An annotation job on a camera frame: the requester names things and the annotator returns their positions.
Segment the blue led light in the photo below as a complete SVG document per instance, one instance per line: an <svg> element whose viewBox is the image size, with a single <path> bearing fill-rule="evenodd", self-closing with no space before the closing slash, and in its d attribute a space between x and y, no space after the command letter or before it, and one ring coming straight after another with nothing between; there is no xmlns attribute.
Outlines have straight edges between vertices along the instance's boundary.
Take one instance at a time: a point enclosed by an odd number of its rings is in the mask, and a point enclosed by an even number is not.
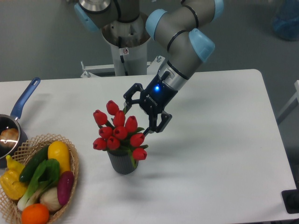
<svg viewBox="0 0 299 224"><path fill-rule="evenodd" d="M155 86L155 91L159 92L160 91L160 87L158 85Z"/></svg>

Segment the blue object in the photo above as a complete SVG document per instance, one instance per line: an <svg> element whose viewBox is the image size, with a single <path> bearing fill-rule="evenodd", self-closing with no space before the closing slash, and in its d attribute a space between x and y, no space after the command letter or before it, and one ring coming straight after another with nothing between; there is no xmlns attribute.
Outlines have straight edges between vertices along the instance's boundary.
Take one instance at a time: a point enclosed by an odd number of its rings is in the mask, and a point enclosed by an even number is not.
<svg viewBox="0 0 299 224"><path fill-rule="evenodd" d="M299 0L285 0L278 8L272 27L283 39L299 40Z"/></svg>
<svg viewBox="0 0 299 224"><path fill-rule="evenodd" d="M22 115L23 107L26 103L26 101L29 99L31 94L34 92L34 90L37 88L39 83L41 82L41 79L38 77L35 77L32 79L28 87L25 89L25 91L22 93L18 101L15 103L13 110L11 111L10 115L14 116L15 118L20 118Z"/></svg>
<svg viewBox="0 0 299 224"><path fill-rule="evenodd" d="M198 29L189 32L189 39L198 57L206 62L215 49L215 44Z"/></svg>
<svg viewBox="0 0 299 224"><path fill-rule="evenodd" d="M155 92L159 92L160 91L160 86L159 85L156 85L155 86Z"/></svg>
<svg viewBox="0 0 299 224"><path fill-rule="evenodd" d="M82 22L82 24L85 26L86 29L88 29L91 32L99 31L100 29L94 24L94 22L86 15L84 10L80 7L79 3L75 5L75 12Z"/></svg>
<svg viewBox="0 0 299 224"><path fill-rule="evenodd" d="M219 16L222 15L224 10L224 3L223 0L215 0L215 15L213 20L217 19Z"/></svg>
<svg viewBox="0 0 299 224"><path fill-rule="evenodd" d="M152 12L145 23L145 28L151 38L155 39L156 27L161 19L161 17L166 13L163 9L157 9Z"/></svg>

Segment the tulip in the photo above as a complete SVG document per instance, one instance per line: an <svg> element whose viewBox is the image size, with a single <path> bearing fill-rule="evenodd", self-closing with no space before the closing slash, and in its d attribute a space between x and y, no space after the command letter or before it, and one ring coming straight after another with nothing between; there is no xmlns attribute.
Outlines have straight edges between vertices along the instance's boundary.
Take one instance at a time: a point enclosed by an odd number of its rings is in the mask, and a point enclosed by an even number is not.
<svg viewBox="0 0 299 224"><path fill-rule="evenodd" d="M124 140L128 135L128 131L124 126L118 126L113 130L113 135L119 140Z"/></svg>
<svg viewBox="0 0 299 224"><path fill-rule="evenodd" d="M93 117L98 125L104 125L108 121L107 115L100 110L96 110L93 113Z"/></svg>
<svg viewBox="0 0 299 224"><path fill-rule="evenodd" d="M111 115L115 115L116 112L118 112L120 110L118 105L112 100L108 101L108 103L106 104L106 108L107 108L108 113Z"/></svg>
<svg viewBox="0 0 299 224"><path fill-rule="evenodd" d="M94 142L93 142L93 148L97 149L97 150L103 150L106 149L106 141L103 138L97 138Z"/></svg>
<svg viewBox="0 0 299 224"><path fill-rule="evenodd" d="M142 133L137 133L137 134L134 134L131 138L130 138L130 144L131 146L133 147L138 147L140 146L143 141L144 141L144 134Z"/></svg>
<svg viewBox="0 0 299 224"><path fill-rule="evenodd" d="M127 122L125 124L125 128L128 132L134 132L137 130L138 124L135 116L130 116L127 119Z"/></svg>
<svg viewBox="0 0 299 224"><path fill-rule="evenodd" d="M113 133L113 129L111 127L102 127L99 130L99 135L104 139L109 138L112 135L112 133Z"/></svg>
<svg viewBox="0 0 299 224"><path fill-rule="evenodd" d="M123 111L118 111L113 118L113 124L115 127L124 126L125 125L125 113Z"/></svg>
<svg viewBox="0 0 299 224"><path fill-rule="evenodd" d="M114 136L110 136L107 140L107 147L110 150L116 150L117 148L119 148L120 145L120 141Z"/></svg>
<svg viewBox="0 0 299 224"><path fill-rule="evenodd" d="M136 148L132 153L134 160L145 160L147 155L143 148Z"/></svg>

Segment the gray vase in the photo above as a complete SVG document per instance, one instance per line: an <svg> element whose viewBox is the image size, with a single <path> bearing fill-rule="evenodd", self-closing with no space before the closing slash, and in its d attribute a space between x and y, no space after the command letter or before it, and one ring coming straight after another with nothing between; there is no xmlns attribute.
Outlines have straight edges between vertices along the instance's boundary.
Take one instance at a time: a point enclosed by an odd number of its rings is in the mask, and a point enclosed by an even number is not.
<svg viewBox="0 0 299 224"><path fill-rule="evenodd" d="M113 169L119 174L126 175L132 173L138 166L138 161L136 161L136 167L133 166L131 158L126 152L110 151L108 156Z"/></svg>

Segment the wicker basket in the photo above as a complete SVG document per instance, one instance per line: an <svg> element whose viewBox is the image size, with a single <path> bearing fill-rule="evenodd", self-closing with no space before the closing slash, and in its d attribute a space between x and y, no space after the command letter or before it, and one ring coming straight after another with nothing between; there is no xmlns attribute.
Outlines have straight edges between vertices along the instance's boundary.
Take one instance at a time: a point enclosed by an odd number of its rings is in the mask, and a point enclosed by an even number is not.
<svg viewBox="0 0 299 224"><path fill-rule="evenodd" d="M18 148L18 150L12 156L12 158L15 159L16 161L26 165L37 151L39 151L45 145L51 144L52 142L58 140L66 143L69 147L71 170L74 173L75 180L71 190L71 197L68 203L64 207L62 207L59 211L57 211L54 215L50 215L50 219L47 222L48 224L58 220L58 218L63 214L63 212L70 204L71 199L74 195L77 179L78 179L78 171L79 171L79 159L78 159L78 153L75 149L75 146L68 139L62 137L61 135L55 135L55 134L40 135L32 138L31 140L27 140L25 143L22 144L21 147ZM5 219L7 223L21 224L21 211L18 210L16 202L13 202L11 199L9 199L6 196L2 188L0 188L0 212L3 214L2 217Z"/></svg>

